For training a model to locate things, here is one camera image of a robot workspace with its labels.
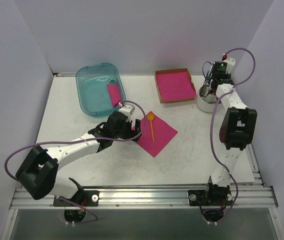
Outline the orange plastic spoon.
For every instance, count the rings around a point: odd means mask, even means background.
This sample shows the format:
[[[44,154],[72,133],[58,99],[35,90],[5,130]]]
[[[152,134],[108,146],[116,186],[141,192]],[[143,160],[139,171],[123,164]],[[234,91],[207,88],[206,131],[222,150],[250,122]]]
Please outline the orange plastic spoon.
[[[153,120],[155,119],[155,115],[154,115],[153,112],[149,112],[146,117],[147,117],[147,120],[150,123],[152,141],[155,142],[154,129],[153,129]]]

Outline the pink paper napkin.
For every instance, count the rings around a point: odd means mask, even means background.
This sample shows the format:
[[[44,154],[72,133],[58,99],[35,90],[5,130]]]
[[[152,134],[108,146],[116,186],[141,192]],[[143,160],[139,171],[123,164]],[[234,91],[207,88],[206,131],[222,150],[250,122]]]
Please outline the pink paper napkin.
[[[146,123],[146,128],[140,136],[140,139],[137,141],[137,145],[155,158],[177,135],[178,131],[155,115],[155,119],[153,120],[155,142],[153,142],[150,123],[147,120],[147,117],[141,119],[141,129],[144,127],[144,123]]]

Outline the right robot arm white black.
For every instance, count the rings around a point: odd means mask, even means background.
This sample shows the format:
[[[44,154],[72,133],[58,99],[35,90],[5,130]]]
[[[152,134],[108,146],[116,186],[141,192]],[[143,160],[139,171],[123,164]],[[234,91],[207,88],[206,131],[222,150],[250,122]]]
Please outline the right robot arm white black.
[[[252,142],[257,119],[256,110],[244,104],[235,90],[231,77],[234,65],[235,60],[232,58],[216,61],[208,74],[209,93],[217,98],[213,112],[216,112],[219,104],[225,109],[218,135],[224,150],[220,156],[213,153],[217,167],[209,178],[208,189],[203,193],[204,200],[210,205],[220,199],[232,200],[229,190],[231,175],[240,155]]]

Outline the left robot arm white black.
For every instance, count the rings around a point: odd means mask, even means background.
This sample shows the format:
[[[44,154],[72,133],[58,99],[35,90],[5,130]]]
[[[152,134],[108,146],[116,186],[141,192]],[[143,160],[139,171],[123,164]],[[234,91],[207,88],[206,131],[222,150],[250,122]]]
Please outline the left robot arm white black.
[[[131,121],[115,111],[95,128],[69,144],[42,148],[34,146],[16,173],[16,179],[35,200],[47,195],[63,197],[72,206],[81,203],[83,187],[73,178],[59,177],[58,171],[87,155],[99,153],[113,142],[137,142],[141,136],[141,121]]]

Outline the rolled pink napkin in bin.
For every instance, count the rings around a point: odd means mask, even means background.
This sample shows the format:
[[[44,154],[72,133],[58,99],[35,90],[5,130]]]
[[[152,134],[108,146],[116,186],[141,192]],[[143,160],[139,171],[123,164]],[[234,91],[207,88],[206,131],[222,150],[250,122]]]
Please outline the rolled pink napkin in bin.
[[[116,84],[111,85],[110,83],[107,84],[107,90],[110,96],[112,107],[118,107],[119,103],[122,102],[122,98],[120,95],[119,88]]]

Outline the white utensil holder cup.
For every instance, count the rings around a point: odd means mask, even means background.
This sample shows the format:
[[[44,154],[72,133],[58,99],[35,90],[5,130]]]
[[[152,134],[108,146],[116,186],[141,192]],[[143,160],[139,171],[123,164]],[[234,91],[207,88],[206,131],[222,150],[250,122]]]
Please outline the white utensil holder cup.
[[[217,102],[217,96],[209,93],[208,86],[201,86],[196,100],[197,106],[206,113],[212,113]]]

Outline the teal transparent plastic bin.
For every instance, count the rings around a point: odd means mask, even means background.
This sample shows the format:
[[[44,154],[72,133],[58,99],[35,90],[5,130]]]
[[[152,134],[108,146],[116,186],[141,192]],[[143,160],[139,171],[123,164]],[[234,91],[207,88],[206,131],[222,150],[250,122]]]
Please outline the teal transparent plastic bin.
[[[76,85],[81,110],[95,118],[105,117],[119,109],[112,107],[107,84],[116,84],[122,101],[125,91],[117,68],[111,63],[100,63],[81,68],[76,73]]]

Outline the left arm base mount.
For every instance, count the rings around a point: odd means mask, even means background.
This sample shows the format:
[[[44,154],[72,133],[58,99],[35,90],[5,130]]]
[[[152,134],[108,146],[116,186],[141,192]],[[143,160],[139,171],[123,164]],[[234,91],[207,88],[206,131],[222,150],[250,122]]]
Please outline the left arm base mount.
[[[65,209],[63,218],[67,224],[80,225],[93,223],[99,220],[97,215],[88,207],[97,207],[99,205],[98,190],[81,190],[78,191],[71,199],[56,196],[53,201],[54,207],[76,207],[77,209]]]

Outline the aluminium right side rail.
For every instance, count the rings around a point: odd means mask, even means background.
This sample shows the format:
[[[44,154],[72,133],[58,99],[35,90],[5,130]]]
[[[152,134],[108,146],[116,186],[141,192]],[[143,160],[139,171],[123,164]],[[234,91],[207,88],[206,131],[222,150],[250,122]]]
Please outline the aluminium right side rail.
[[[262,179],[252,145],[248,145],[246,147],[246,153],[247,153],[248,161],[250,163],[251,171],[254,177],[254,183],[252,185],[259,185],[259,186],[266,187],[265,182]]]

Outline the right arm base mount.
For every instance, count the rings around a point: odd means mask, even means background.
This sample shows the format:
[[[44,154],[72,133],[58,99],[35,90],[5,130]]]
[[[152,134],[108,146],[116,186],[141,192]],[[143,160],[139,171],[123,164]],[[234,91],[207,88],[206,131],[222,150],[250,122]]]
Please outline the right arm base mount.
[[[233,196],[229,187],[209,187],[208,189],[189,190],[189,205],[199,207],[208,224],[217,225],[224,217],[227,207],[233,206]]]

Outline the aluminium front rail frame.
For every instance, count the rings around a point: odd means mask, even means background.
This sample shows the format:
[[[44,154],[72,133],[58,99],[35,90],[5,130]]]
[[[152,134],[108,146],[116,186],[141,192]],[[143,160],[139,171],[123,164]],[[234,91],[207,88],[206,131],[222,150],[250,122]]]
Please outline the aluminium front rail frame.
[[[189,186],[100,188],[99,204],[86,224],[63,221],[64,209],[53,197],[33,200],[23,189],[14,193],[3,240],[281,240],[271,188],[244,186],[230,214],[207,224],[189,204]]]

